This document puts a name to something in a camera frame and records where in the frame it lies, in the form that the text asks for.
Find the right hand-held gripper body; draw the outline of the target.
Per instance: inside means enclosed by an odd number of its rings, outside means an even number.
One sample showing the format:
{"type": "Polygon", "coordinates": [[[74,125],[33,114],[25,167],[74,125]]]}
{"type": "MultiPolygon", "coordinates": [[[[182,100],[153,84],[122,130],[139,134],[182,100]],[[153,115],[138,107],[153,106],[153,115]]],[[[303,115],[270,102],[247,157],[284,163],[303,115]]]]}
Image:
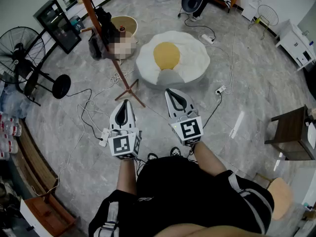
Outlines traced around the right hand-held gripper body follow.
{"type": "Polygon", "coordinates": [[[183,146],[192,146],[203,136],[201,116],[196,109],[172,118],[170,126],[183,146]]]}

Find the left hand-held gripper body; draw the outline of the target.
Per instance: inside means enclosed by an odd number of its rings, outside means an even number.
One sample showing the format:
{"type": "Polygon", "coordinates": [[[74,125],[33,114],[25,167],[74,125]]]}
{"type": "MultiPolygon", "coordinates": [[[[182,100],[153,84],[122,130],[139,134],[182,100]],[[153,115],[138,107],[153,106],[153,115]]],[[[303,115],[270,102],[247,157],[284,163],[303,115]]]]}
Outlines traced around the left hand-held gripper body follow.
{"type": "Polygon", "coordinates": [[[138,128],[111,129],[108,144],[112,156],[126,160],[138,157],[141,140],[141,131],[138,128]]]}

